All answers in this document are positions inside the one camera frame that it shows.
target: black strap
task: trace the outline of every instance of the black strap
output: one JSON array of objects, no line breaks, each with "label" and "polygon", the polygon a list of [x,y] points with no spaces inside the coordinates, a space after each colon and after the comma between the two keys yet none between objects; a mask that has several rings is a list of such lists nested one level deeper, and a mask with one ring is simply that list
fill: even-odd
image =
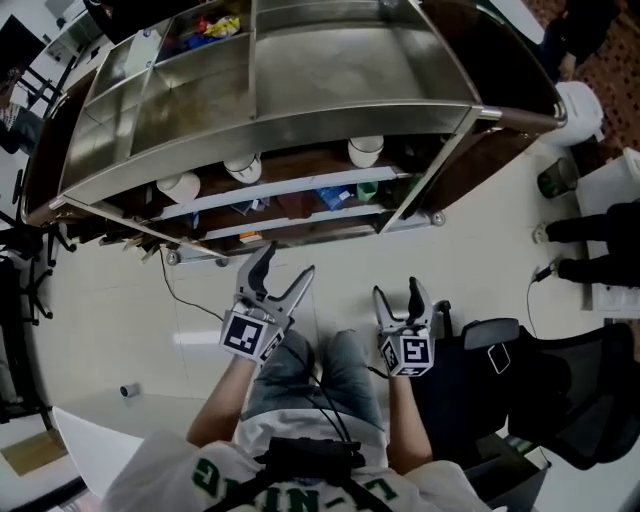
[{"label": "black strap", "polygon": [[[267,471],[260,471],[253,480],[244,482],[233,489],[220,502],[209,507],[204,512],[228,512],[234,508],[250,503],[258,494],[265,491],[269,486],[277,483],[280,479]],[[392,510],[377,496],[374,496],[367,489],[362,487],[352,478],[331,482],[331,485],[342,487],[349,496],[356,502],[358,509],[370,510],[371,512],[392,512]]]}]

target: chair backrest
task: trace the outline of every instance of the chair backrest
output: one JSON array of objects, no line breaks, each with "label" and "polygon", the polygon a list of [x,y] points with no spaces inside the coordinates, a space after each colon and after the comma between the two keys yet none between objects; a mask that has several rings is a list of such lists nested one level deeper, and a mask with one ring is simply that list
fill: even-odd
[{"label": "chair backrest", "polygon": [[521,328],[512,360],[509,433],[579,469],[626,455],[640,435],[640,365],[633,333],[613,324],[563,340]]}]

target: person's hand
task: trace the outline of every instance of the person's hand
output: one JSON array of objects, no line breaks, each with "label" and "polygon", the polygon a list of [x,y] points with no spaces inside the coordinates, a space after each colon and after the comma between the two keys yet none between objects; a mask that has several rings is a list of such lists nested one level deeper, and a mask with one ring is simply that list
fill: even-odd
[{"label": "person's hand", "polygon": [[560,80],[569,82],[576,71],[576,56],[567,53],[560,63]]}]

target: forearm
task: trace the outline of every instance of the forearm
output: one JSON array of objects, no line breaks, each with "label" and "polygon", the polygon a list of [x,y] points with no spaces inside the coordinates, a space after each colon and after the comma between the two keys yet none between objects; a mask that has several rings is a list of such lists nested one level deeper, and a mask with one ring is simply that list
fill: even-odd
[{"label": "forearm", "polygon": [[234,357],[218,385],[193,421],[187,441],[202,448],[215,441],[231,441],[240,420],[256,363]]},{"label": "forearm", "polygon": [[408,377],[389,379],[391,431],[389,466],[405,475],[433,460],[431,443],[424,429]]}]

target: metal caster wheel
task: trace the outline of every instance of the metal caster wheel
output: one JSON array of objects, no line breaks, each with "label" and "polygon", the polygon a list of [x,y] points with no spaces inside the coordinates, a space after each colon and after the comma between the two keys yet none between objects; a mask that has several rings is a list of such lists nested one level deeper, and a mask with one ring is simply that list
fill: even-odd
[{"label": "metal caster wheel", "polygon": [[167,265],[170,267],[175,267],[178,263],[180,263],[180,254],[178,251],[169,251],[167,253]]},{"label": "metal caster wheel", "polygon": [[431,219],[431,224],[436,227],[442,227],[447,223],[447,217],[445,217],[444,212],[436,212],[429,216]]}]

